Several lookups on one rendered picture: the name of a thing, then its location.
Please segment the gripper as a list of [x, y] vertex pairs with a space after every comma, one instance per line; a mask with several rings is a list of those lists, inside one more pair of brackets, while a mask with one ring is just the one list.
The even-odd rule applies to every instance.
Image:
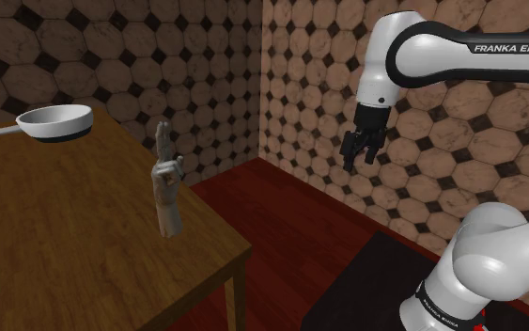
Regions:
[[355, 132], [346, 131], [340, 148], [343, 156], [343, 169], [350, 172], [357, 155], [367, 146], [365, 162], [372, 165], [378, 151], [385, 142], [387, 121], [391, 108], [379, 108], [358, 103], [356, 105], [353, 123]]

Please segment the brown wooden table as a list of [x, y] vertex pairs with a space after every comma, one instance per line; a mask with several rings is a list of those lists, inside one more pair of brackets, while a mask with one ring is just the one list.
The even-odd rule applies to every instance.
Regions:
[[154, 162], [102, 110], [69, 142], [0, 135], [0, 331], [165, 331], [219, 287], [245, 330], [250, 244], [186, 186], [164, 238]]

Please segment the white frying pan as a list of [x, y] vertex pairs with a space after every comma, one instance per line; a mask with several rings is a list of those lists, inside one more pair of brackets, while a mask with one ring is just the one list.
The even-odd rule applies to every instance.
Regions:
[[93, 125], [92, 108], [81, 104], [59, 104], [27, 111], [16, 124], [0, 128], [0, 135], [25, 133], [39, 142], [58, 143], [87, 135]]

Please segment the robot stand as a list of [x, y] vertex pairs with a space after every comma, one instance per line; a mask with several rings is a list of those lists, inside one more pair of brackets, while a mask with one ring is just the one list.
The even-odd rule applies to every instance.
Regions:
[[300, 331], [529, 331], [529, 312], [493, 303], [437, 262], [377, 231], [303, 317]]

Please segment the grey hand figure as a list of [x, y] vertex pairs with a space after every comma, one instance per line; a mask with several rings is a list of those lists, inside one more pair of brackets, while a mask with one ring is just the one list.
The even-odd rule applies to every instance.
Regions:
[[151, 169], [159, 230], [166, 238], [181, 234], [183, 229], [177, 205], [179, 185], [184, 175], [183, 157], [174, 157], [171, 132], [168, 121], [160, 121], [157, 124], [155, 138], [158, 159]]

